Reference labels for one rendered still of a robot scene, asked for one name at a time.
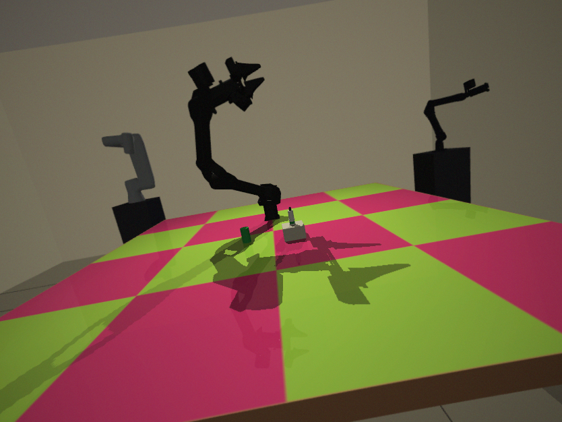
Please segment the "beige square block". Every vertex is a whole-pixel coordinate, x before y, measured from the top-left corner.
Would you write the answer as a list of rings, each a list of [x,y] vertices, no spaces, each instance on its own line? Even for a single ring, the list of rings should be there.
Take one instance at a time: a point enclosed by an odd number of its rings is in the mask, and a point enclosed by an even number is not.
[[[285,242],[307,238],[302,220],[295,221],[295,225],[290,225],[289,222],[283,223],[282,230]]]

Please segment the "dark green marker cap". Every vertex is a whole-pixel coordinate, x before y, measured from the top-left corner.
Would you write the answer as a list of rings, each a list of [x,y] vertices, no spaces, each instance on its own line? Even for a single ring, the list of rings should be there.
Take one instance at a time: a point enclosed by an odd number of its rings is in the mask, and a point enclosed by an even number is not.
[[[251,242],[251,236],[250,236],[250,232],[249,232],[249,227],[242,227],[242,228],[240,228],[240,231],[241,231],[243,243],[250,243]]]

